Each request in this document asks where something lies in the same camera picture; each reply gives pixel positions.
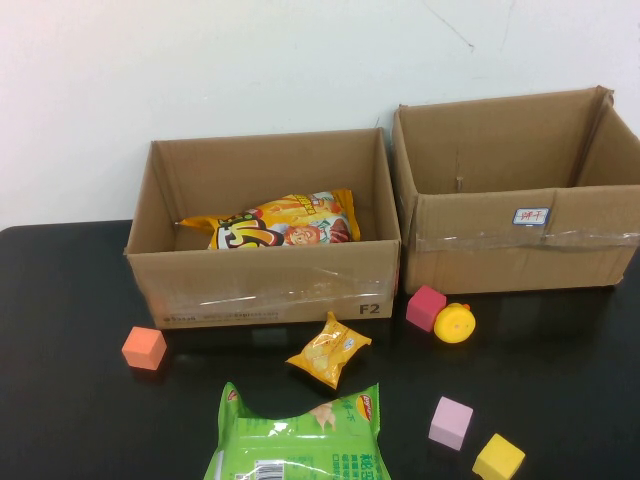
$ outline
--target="yellow toy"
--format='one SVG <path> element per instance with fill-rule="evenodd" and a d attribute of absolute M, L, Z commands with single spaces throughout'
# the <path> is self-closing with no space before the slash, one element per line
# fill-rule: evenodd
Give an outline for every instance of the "yellow toy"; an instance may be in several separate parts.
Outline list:
<path fill-rule="evenodd" d="M 475 328 L 476 319 L 469 305 L 451 303 L 436 316 L 433 331 L 443 342 L 460 343 L 469 338 Z"/>
<path fill-rule="evenodd" d="M 497 433 L 482 449 L 471 471 L 484 480 L 509 480 L 524 460 L 524 452 Z"/>

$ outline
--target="toy block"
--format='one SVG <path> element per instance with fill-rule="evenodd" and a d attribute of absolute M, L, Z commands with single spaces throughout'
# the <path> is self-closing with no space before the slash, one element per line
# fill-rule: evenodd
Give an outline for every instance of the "toy block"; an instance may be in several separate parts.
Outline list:
<path fill-rule="evenodd" d="M 524 460 L 524 452 L 497 433 L 482 449 L 471 469 L 484 480 L 509 480 Z"/>
<path fill-rule="evenodd" d="M 430 332 L 433 329 L 436 316 L 446 305 L 447 297 L 426 285 L 422 286 L 409 300 L 407 320 Z"/>
<path fill-rule="evenodd" d="M 454 450 L 460 450 L 473 409 L 442 397 L 431 420 L 429 438 Z"/>
<path fill-rule="evenodd" d="M 122 347 L 122 354 L 130 367 L 157 370 L 167 344 L 162 332 L 151 328 L 133 327 Z"/>

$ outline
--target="label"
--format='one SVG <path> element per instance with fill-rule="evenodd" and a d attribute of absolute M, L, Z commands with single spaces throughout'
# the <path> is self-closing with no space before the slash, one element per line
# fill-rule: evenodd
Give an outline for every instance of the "label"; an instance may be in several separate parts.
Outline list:
<path fill-rule="evenodd" d="M 519 208 L 513 216 L 514 225 L 544 225 L 549 218 L 548 208 Z"/>
<path fill-rule="evenodd" d="M 379 303 L 363 303 L 360 305 L 360 315 L 376 315 L 380 313 Z"/>
<path fill-rule="evenodd" d="M 369 395 L 360 395 L 356 402 L 356 408 L 363 418 L 369 422 L 371 421 L 372 408 L 371 397 Z"/>

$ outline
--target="white label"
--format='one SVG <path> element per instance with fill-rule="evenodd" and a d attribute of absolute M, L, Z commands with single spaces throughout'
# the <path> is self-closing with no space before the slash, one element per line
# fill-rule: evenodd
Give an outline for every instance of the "white label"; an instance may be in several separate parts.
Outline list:
<path fill-rule="evenodd" d="M 548 208 L 519 208 L 513 217 L 514 225 L 544 225 L 549 217 Z"/>

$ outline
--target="open cardboard box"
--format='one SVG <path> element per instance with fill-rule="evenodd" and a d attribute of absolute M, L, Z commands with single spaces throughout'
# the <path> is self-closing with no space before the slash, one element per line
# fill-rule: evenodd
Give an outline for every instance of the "open cardboard box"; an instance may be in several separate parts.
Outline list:
<path fill-rule="evenodd" d="M 407 292 L 618 283 L 640 238 L 640 142 L 588 90 L 395 114 Z"/>
<path fill-rule="evenodd" d="M 178 227 L 350 188 L 362 241 L 206 250 Z M 382 130 L 155 141 L 126 254 L 159 328 L 391 316 L 400 231 Z"/>

